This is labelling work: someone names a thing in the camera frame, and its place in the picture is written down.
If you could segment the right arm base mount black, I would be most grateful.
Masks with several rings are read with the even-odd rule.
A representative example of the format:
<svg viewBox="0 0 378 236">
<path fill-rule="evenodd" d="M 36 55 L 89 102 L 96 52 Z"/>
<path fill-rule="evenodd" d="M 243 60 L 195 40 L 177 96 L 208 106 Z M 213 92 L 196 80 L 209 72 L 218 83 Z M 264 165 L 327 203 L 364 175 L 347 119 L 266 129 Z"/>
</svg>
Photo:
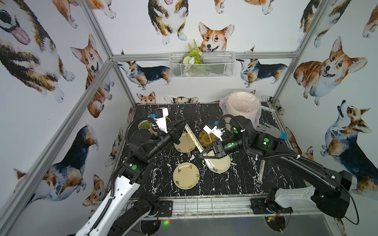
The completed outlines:
<svg viewBox="0 0 378 236">
<path fill-rule="evenodd" d="M 252 209 L 254 214 L 293 213 L 292 207 L 283 208 L 274 200 L 269 198 L 251 198 L 250 201 L 250 208 Z"/>
</svg>

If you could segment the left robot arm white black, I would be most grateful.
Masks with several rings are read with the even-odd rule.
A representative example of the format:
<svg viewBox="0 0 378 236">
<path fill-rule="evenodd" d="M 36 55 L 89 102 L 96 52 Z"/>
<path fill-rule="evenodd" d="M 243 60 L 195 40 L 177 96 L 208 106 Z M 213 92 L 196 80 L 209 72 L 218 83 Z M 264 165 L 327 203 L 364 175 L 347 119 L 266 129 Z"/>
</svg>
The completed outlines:
<svg viewBox="0 0 378 236">
<path fill-rule="evenodd" d="M 121 210 L 140 188 L 150 174 L 152 160 L 172 143 L 179 144 L 179 139 L 188 121 L 178 120 L 167 124 L 167 130 L 158 126 L 157 135 L 141 129 L 130 135 L 133 125 L 144 120 L 135 118 L 127 127 L 125 141 L 129 147 L 129 156 L 113 172 L 110 192 L 102 201 L 88 222 L 76 233 L 78 236 L 124 236 L 137 222 L 158 211 L 159 197 L 146 193 L 124 214 Z"/>
</svg>

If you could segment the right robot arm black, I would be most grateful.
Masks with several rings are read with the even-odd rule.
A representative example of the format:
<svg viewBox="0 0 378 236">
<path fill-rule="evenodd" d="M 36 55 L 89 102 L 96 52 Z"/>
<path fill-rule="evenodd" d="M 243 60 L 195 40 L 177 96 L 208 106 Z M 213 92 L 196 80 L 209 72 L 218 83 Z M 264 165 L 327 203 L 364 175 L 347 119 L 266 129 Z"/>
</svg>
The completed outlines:
<svg viewBox="0 0 378 236">
<path fill-rule="evenodd" d="M 226 114 L 219 122 L 204 126 L 204 131 L 218 137 L 199 154 L 201 159 L 222 159 L 242 152 L 256 160 L 276 163 L 310 184 L 296 189 L 273 188 L 264 200 L 256 200 L 251 208 L 257 211 L 292 212 L 294 207 L 315 206 L 322 213 L 345 218 L 350 203 L 352 175 L 336 172 L 316 163 L 287 147 L 279 138 L 255 130 L 252 121 L 243 116 Z"/>
</svg>

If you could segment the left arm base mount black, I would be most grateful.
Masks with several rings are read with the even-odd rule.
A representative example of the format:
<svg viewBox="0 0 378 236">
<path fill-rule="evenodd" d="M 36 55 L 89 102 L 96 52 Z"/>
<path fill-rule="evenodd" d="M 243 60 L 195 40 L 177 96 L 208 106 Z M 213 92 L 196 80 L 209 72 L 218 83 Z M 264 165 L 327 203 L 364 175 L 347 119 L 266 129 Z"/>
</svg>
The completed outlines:
<svg viewBox="0 0 378 236">
<path fill-rule="evenodd" d="M 137 213 L 141 216 L 142 213 L 144 217 L 171 217 L 173 210 L 173 201 L 168 200 L 157 200 L 151 203 L 145 199 L 139 199 L 130 207 L 132 213 Z"/>
</svg>

